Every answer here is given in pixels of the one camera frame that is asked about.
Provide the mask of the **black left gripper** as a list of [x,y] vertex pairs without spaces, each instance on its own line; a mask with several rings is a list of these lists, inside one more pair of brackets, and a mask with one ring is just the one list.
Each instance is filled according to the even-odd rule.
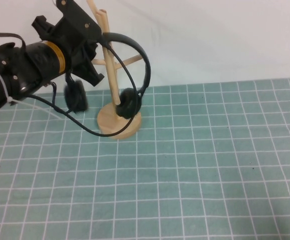
[[53,3],[62,17],[50,31],[50,41],[71,58],[71,72],[75,76],[97,86],[105,78],[92,64],[102,36],[100,26],[74,0]]

